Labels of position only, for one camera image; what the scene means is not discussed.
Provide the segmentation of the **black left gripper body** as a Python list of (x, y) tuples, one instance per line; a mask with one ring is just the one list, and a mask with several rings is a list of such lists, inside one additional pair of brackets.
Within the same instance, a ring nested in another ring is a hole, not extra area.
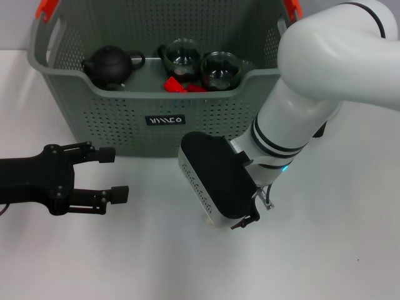
[(33, 157), (1, 159), (1, 204), (39, 203), (55, 216), (69, 212), (74, 188), (70, 150), (74, 144), (50, 144)]

